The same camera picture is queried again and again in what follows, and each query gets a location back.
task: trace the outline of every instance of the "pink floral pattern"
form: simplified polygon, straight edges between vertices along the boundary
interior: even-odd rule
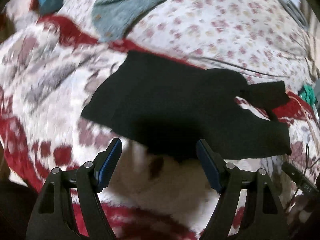
[[[90,17],[94,2],[64,0],[58,14],[98,37]],[[140,20],[127,38],[203,68],[239,71],[250,83],[283,80],[298,92],[302,85],[313,84],[304,35],[277,0],[167,0]]]

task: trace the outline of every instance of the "wire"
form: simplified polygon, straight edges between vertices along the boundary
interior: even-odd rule
[[[308,160],[309,159],[309,145],[306,145],[306,170],[313,168],[313,166],[315,166],[317,164],[318,161],[320,161],[320,158],[318,158],[310,167],[308,166]]]
[[[304,169],[304,172],[303,172],[303,176],[306,175],[306,172],[307,172],[307,169],[311,169],[313,166],[315,166],[317,164],[318,161],[320,161],[320,158],[318,158],[310,167],[308,166],[308,160],[309,160],[309,157],[310,157],[310,149],[309,149],[309,145],[306,144],[306,167]],[[295,191],[295,193],[293,194],[291,200],[289,201],[289,205],[292,203],[292,200],[295,198],[296,194],[298,193],[298,190],[299,188],[297,188],[297,190]]]

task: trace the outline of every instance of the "bed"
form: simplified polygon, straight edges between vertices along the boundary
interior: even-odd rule
[[[279,2],[167,0],[134,25],[125,39],[99,44],[90,20],[94,1],[64,0],[58,13],[36,17],[36,23],[17,28],[0,45],[0,136],[10,168],[39,191],[52,168],[77,168],[105,150],[119,135],[81,118],[81,111],[129,49],[150,51],[204,69],[235,70],[249,83],[285,82],[290,101],[274,113],[288,124],[292,155],[230,161],[240,169],[265,168],[284,208],[290,210],[297,199],[292,201],[296,186],[281,172],[281,164],[289,161],[304,171],[306,161],[311,165],[317,160],[320,129],[311,107],[297,96],[302,85],[316,80],[306,60],[307,34]],[[268,119],[263,110],[236,100]],[[178,164],[120,139],[122,156],[108,188],[99,194],[116,236],[198,239],[219,198],[199,162]],[[150,176],[151,170],[156,176]],[[306,176],[315,183],[319,172],[318,163],[306,170]],[[245,193],[230,234],[240,226]],[[79,230],[87,234],[76,191],[71,194]]]

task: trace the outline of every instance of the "black cable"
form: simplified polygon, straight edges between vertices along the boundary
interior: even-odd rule
[[[304,169],[303,176],[305,176],[305,175],[306,175],[306,172],[307,172],[308,159],[309,159],[309,145],[307,144],[307,145],[306,145],[306,158],[305,158],[305,160],[306,160],[306,167],[305,167],[305,169]],[[298,190],[299,190],[299,188],[297,187],[297,190],[296,190],[296,192],[293,194],[291,200],[288,202],[286,209],[288,209],[288,207],[289,207],[290,204],[292,203],[293,199],[296,197],[296,194],[298,193]]]
[[[222,64],[225,64],[225,65],[229,65],[229,66],[232,66],[232,67],[240,68],[240,69],[245,70],[245,71],[249,71],[249,72],[261,74],[261,75],[264,75],[264,76],[266,75],[266,74],[263,73],[263,72],[251,70],[251,69],[249,69],[249,68],[241,67],[241,66],[239,66],[239,65],[235,65],[235,64],[232,64],[232,63],[229,63],[229,62],[225,62],[225,61],[222,61],[222,60],[219,60],[219,59],[216,59],[216,58],[210,58],[210,57],[195,57],[195,56],[189,56],[189,58],[212,60],[212,61],[215,61],[215,62],[218,62],[218,63],[222,63]],[[287,77],[287,76],[278,76],[278,75],[271,75],[271,74],[268,74],[267,76],[269,76],[269,77],[278,77],[278,78],[279,78],[279,77]]]
[[[309,145],[308,144],[306,145],[306,160],[307,160],[307,157],[309,159]],[[320,158],[318,158],[310,167],[308,166],[308,161],[306,161],[306,163],[307,163],[306,168],[311,169],[313,166],[315,166],[317,164],[318,161],[320,161]]]
[[[306,167],[304,169],[304,172],[303,172],[303,176],[306,175],[306,172],[307,172],[307,169],[311,169],[313,166],[315,166],[317,164],[318,161],[320,161],[320,158],[318,158],[310,167],[308,166],[308,160],[309,160],[309,157],[310,157],[310,149],[309,149],[309,145],[307,144],[306,145]],[[299,188],[297,188],[296,192],[293,194],[291,200],[289,201],[289,205],[291,204],[292,200],[295,198],[296,194],[298,193],[298,190]]]

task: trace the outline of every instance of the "red and white blanket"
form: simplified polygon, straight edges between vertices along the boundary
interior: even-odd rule
[[[285,81],[290,102],[274,112],[289,126],[292,155],[231,160],[240,169],[265,168],[285,207],[296,188],[281,164],[288,160],[304,171],[308,144],[311,166],[320,155],[320,130],[310,106],[295,94],[313,83],[309,44],[279,2],[167,0],[143,17],[126,40],[97,44],[90,20],[94,1],[64,0],[56,16],[37,24],[26,24],[33,18],[21,20],[20,31],[0,45],[0,137],[9,166],[40,190],[52,168],[77,168],[105,150],[118,135],[82,119],[81,111],[128,49],[147,50],[205,69],[235,70],[249,83]],[[267,119],[262,110],[236,100]],[[108,188],[99,194],[115,234],[120,239],[197,239],[219,198],[200,164],[179,165],[163,156],[161,166],[159,156],[144,146],[121,141],[122,156]],[[319,171],[318,163],[306,176],[315,182]],[[76,191],[72,197],[79,230],[86,234]],[[230,234],[239,228],[244,200],[242,192]]]
[[[96,88],[125,60],[126,49],[140,49],[128,40],[97,44],[67,18],[51,16],[19,31],[0,46],[0,136],[9,166],[37,190],[56,166],[77,168],[93,160],[118,136],[108,127],[80,117]],[[305,146],[312,163],[318,158],[320,130],[304,101],[288,91],[290,102],[275,109],[289,126],[292,155],[288,159],[305,168]],[[260,118],[267,115],[241,98],[243,108]],[[147,154],[145,147],[121,138],[123,153],[109,186],[99,194],[103,209],[121,239],[197,239],[219,199],[210,189],[198,161],[183,164]],[[232,161],[240,169],[268,171],[285,206],[295,186],[281,172],[287,157]],[[315,182],[319,166],[307,170]],[[86,234],[76,191],[72,191],[80,232]],[[242,192],[230,233],[240,225],[245,192]]]

